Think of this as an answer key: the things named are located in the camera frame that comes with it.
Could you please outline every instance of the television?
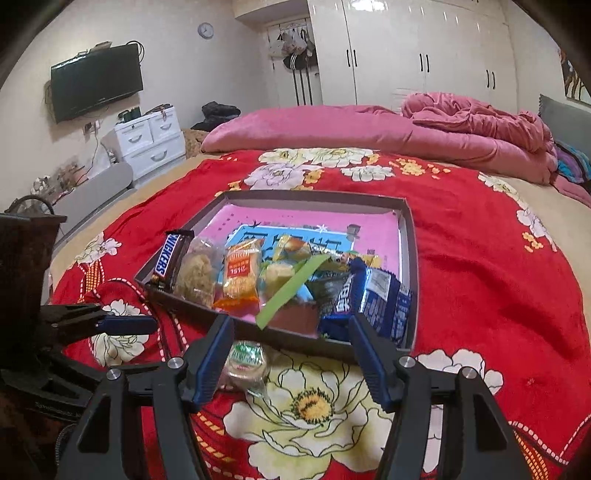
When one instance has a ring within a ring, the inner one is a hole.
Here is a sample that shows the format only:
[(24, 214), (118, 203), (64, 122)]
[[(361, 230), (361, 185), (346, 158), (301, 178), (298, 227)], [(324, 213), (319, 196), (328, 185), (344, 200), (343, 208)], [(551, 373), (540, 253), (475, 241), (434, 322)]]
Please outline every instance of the television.
[(143, 89), (135, 43), (91, 51), (51, 67), (51, 102), (56, 123)]

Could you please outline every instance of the white wall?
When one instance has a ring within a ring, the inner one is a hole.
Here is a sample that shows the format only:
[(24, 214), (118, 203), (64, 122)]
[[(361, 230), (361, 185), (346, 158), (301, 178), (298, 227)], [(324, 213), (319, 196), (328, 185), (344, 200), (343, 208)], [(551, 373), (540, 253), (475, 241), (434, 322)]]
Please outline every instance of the white wall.
[[(202, 22), (214, 26), (214, 39), (199, 37)], [(89, 162), (95, 150), (94, 136), (82, 134), (83, 124), (95, 118), (58, 125), (50, 118), (44, 91), (52, 65), (102, 41), (138, 40), (146, 50), (144, 90), (109, 106), (99, 117), (99, 137), (118, 112), (135, 105), (145, 112), (171, 103), (187, 128), (203, 119), (201, 106), (211, 100), (243, 112), (268, 105), (259, 39), (234, 19), (227, 0), (74, 0), (33, 40), (0, 90), (0, 208), (27, 194), (38, 176), (75, 155)]]
[(566, 98), (559, 48), (549, 33), (512, 0), (501, 0), (501, 5), (515, 52), (518, 107), (537, 113), (542, 93), (559, 102), (591, 111), (591, 108)]

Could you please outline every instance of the white wardrobe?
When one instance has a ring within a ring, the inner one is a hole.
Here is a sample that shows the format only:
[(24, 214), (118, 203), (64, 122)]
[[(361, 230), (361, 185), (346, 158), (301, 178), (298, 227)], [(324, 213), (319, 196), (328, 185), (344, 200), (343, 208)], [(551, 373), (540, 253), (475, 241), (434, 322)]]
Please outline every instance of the white wardrobe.
[(309, 0), (325, 105), (399, 109), (450, 92), (517, 112), (509, 29), (498, 0)]

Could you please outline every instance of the gray headboard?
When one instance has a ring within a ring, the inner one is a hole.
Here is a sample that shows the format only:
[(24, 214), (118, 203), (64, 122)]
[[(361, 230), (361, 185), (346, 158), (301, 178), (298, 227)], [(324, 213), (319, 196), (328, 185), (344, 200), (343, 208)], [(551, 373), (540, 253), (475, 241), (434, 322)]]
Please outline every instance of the gray headboard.
[(591, 158), (591, 111), (540, 95), (540, 117), (560, 140)]

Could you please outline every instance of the screw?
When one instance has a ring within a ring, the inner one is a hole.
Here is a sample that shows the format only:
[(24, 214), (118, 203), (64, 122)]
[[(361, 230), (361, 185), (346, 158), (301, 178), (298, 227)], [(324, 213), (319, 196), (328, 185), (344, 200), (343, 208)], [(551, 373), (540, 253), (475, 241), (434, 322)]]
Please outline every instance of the screw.
[(111, 370), (107, 372), (107, 378), (109, 380), (117, 380), (120, 376), (121, 370), (119, 370), (118, 368), (111, 368)]
[(398, 362), (404, 368), (412, 368), (417, 364), (417, 361), (411, 356), (402, 356), (400, 357), (400, 360), (398, 360)]
[(184, 365), (184, 360), (179, 356), (175, 356), (171, 358), (166, 364), (169, 368), (176, 370), (177, 368), (181, 368)]
[(473, 378), (476, 378), (478, 376), (478, 372), (474, 370), (472, 367), (464, 367), (462, 368), (462, 375), (472, 380)]

